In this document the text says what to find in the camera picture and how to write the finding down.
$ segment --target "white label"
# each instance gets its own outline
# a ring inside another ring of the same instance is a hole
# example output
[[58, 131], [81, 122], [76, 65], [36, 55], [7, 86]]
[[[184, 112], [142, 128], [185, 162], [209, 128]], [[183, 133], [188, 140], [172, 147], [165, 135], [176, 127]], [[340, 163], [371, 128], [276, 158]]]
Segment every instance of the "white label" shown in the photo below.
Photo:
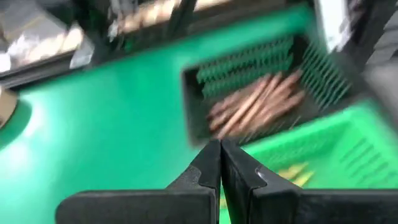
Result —
[[346, 0], [318, 0], [317, 8], [329, 52], [340, 51], [351, 36]]
[[5, 52], [0, 52], [0, 73], [6, 72], [11, 69], [11, 58]]
[[91, 58], [94, 54], [94, 45], [87, 38], [83, 38], [83, 42], [80, 44], [79, 48], [76, 49], [70, 60], [69, 68], [78, 68], [84, 65], [88, 65], [91, 62]]

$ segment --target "yellow object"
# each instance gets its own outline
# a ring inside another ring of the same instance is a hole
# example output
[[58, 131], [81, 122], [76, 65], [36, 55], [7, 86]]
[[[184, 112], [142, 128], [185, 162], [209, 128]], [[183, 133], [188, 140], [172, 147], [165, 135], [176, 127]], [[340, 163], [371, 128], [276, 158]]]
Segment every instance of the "yellow object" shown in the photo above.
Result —
[[223, 209], [223, 208], [227, 208], [225, 198], [220, 199], [220, 209]]
[[293, 184], [295, 184], [299, 187], [303, 187], [311, 179], [311, 177], [314, 175], [314, 173], [315, 173], [314, 171], [310, 171], [310, 172], [304, 173], [303, 175], [300, 175], [293, 181]]
[[290, 180], [290, 179], [293, 179], [294, 177], [296, 177], [297, 174], [299, 174], [301, 171], [303, 171], [304, 168], [306, 168], [306, 166], [308, 166], [307, 162], [304, 162], [303, 164], [292, 165], [287, 170], [279, 171], [278, 174], [281, 177], [283, 177], [287, 180]]

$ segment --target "green crate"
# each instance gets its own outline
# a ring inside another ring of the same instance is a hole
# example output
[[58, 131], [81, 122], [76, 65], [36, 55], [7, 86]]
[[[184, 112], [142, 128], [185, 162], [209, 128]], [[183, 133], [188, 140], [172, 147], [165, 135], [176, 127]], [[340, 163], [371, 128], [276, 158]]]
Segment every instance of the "green crate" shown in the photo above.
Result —
[[[306, 170], [315, 174], [306, 189], [396, 189], [397, 143], [373, 105], [364, 102], [244, 149], [274, 172], [309, 162]], [[220, 223], [228, 219], [221, 209]]]
[[309, 23], [298, 30], [271, 33], [266, 40], [237, 47], [230, 54], [208, 58], [186, 69], [183, 84], [191, 142], [201, 144], [211, 137], [206, 116], [214, 103], [267, 73], [283, 71], [287, 76], [302, 69], [299, 85], [306, 97], [300, 106], [267, 128], [239, 136], [240, 145], [313, 120], [325, 110], [355, 97], [359, 91], [347, 79], [349, 68], [328, 55], [313, 27]]

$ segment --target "black clamp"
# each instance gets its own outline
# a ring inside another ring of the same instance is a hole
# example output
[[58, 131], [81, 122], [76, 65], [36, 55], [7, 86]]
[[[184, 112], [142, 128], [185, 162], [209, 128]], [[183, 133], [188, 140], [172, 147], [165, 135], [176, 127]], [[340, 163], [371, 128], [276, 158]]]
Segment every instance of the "black clamp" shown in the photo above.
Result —
[[232, 224], [398, 223], [398, 190], [304, 190], [230, 141], [209, 142], [166, 189], [78, 193], [56, 221], [216, 224], [221, 178]]

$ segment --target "green table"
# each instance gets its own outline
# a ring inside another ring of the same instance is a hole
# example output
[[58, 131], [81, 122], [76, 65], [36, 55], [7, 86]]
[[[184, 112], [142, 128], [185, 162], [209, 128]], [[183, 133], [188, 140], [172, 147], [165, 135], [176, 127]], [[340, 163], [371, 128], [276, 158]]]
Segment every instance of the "green table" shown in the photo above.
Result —
[[308, 15], [236, 24], [22, 91], [0, 131], [0, 223], [54, 223], [82, 190], [165, 187], [201, 148], [187, 138], [182, 68], [294, 32]]

